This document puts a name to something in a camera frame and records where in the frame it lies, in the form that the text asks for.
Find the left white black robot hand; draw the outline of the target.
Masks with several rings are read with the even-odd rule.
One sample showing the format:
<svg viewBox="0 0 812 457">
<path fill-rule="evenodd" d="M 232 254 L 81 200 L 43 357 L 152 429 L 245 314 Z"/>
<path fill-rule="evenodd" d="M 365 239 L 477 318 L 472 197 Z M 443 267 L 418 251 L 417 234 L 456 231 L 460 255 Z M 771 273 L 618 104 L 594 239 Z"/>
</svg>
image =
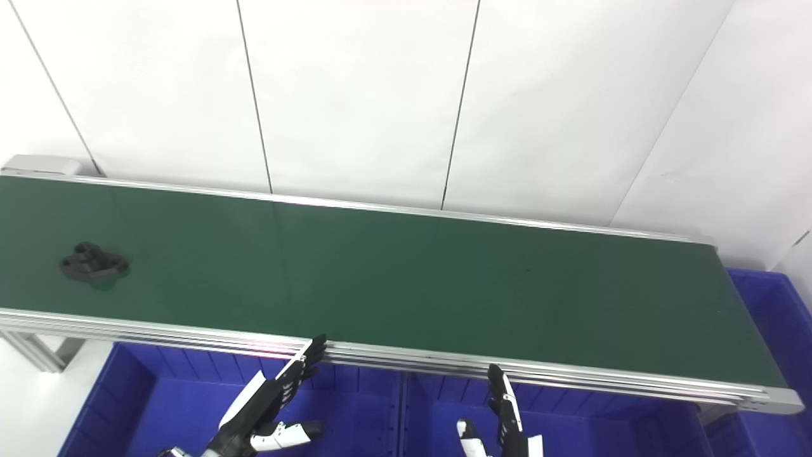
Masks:
<svg viewBox="0 0 812 457">
<path fill-rule="evenodd" d="M 327 336 L 320 334 L 305 343 L 277 375 L 267 377 L 259 370 L 229 405 L 203 455 L 256 456 L 324 437 L 327 429 L 319 420 L 286 423 L 277 416 L 292 402 L 301 383 L 316 375 L 325 350 Z"/>
</svg>

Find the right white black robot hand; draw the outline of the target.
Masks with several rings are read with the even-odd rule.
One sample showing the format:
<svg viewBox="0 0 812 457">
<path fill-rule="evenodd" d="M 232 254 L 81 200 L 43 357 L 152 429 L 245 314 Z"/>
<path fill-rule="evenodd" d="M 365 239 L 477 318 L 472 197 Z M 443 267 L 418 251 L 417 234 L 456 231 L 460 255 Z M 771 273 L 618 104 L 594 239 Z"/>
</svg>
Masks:
<svg viewBox="0 0 812 457">
<path fill-rule="evenodd" d="M 510 379 L 498 364 L 490 364 L 487 371 L 490 397 L 489 408 L 498 419 L 497 443 L 502 456 L 543 456 L 542 435 L 528 436 L 520 418 L 518 401 Z M 487 449 L 475 423 L 459 418 L 456 433 L 466 456 L 487 456 Z"/>
</svg>

